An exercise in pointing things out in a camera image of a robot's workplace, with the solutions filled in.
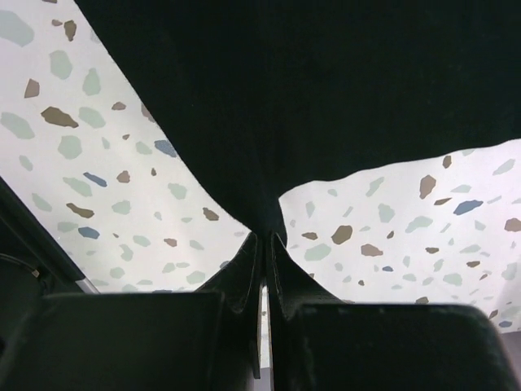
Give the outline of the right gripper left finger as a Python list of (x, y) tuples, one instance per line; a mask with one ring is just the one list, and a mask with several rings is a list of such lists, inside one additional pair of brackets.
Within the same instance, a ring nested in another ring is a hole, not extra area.
[(261, 375), (254, 234), (193, 292), (60, 294), (24, 317), (4, 390), (250, 390)]

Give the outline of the black t shirt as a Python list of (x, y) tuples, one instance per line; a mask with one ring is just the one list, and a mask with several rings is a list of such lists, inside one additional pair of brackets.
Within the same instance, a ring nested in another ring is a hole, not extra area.
[(314, 180), (520, 136), (517, 1), (80, 1), (204, 190), (261, 237)]

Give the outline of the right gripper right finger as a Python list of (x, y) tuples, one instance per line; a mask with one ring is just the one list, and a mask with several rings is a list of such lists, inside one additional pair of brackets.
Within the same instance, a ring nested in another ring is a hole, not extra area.
[(357, 304), (332, 295), (266, 241), (275, 390), (510, 390), (493, 325), (466, 305)]

